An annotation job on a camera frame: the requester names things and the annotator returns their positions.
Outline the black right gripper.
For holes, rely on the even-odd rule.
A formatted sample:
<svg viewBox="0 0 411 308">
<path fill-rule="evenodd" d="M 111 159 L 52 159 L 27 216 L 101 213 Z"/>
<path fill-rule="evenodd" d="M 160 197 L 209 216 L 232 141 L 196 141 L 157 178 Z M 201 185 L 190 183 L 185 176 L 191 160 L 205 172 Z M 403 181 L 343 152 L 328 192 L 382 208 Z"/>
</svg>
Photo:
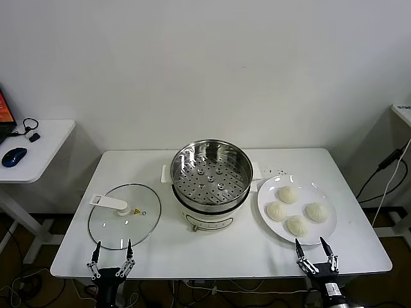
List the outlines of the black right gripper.
<svg viewBox="0 0 411 308">
<path fill-rule="evenodd" d="M 297 265 L 300 267 L 300 269 L 303 270 L 303 272 L 305 272 L 305 274 L 313 275 L 313 280 L 318 284 L 336 282 L 339 272 L 338 255 L 335 255 L 333 253 L 330 245 L 328 245 L 328 243 L 325 241 L 323 237 L 320 237 L 320 241 L 323 250 L 328 257 L 328 262 L 313 264 L 306 258 L 298 238 L 295 238 Z"/>
</svg>

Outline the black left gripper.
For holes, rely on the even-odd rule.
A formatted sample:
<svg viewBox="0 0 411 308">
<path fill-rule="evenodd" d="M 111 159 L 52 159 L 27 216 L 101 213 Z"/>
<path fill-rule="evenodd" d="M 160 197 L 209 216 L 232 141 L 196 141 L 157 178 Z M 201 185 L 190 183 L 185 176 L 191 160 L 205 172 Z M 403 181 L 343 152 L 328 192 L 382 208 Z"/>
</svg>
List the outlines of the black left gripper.
<svg viewBox="0 0 411 308">
<path fill-rule="evenodd" d="M 125 281 L 125 277 L 131 272 L 136 264 L 133 258 L 133 249 L 131 240 L 128 240 L 126 261 L 119 267 L 101 268 L 98 269 L 98 258 L 100 255 L 101 242 L 98 241 L 95 250 L 92 253 L 91 261 L 86 264 L 87 269 L 91 274 L 91 278 L 96 279 L 96 286 L 101 291 L 102 289 L 112 288 L 117 289 L 120 284 Z"/>
</svg>

